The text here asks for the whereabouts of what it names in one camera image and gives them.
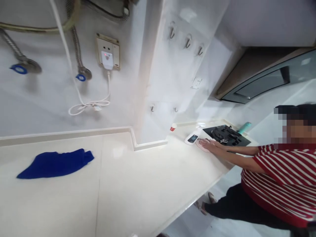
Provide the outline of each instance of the blue cloth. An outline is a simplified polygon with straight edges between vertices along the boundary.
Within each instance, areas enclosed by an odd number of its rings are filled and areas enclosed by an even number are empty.
[[[69,153],[44,152],[37,155],[32,164],[17,178],[34,179],[64,176],[80,170],[94,159],[91,151],[79,149]]]

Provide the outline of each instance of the white spray bottle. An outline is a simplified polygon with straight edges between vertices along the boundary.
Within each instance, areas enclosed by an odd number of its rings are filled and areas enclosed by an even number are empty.
[[[188,145],[193,145],[198,137],[201,135],[202,127],[205,127],[205,123],[197,123],[197,129],[194,132],[190,133],[190,135],[186,137],[184,142]]]

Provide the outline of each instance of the electrical outlet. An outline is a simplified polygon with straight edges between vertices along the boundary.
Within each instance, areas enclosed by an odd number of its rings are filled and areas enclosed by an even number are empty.
[[[98,61],[102,64],[102,54],[101,52],[111,53],[113,55],[113,67],[120,69],[120,53],[119,53],[119,41],[111,37],[96,34],[96,51],[98,56]]]
[[[200,86],[201,81],[202,81],[202,78],[199,78],[199,77],[194,78],[194,81],[193,81],[193,83],[191,85],[191,88],[198,89],[199,86]]]

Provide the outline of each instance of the white countertop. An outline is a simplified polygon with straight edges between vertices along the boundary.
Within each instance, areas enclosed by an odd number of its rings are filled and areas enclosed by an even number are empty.
[[[155,237],[232,167],[185,144],[194,130],[179,126],[167,145],[141,151],[129,133],[0,147],[0,236]],[[39,153],[79,148],[95,159],[73,174],[15,178]]]

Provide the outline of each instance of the gas stove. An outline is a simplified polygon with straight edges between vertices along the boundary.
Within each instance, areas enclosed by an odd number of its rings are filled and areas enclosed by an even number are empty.
[[[203,129],[210,137],[227,146],[247,146],[251,142],[231,128],[222,125]]]

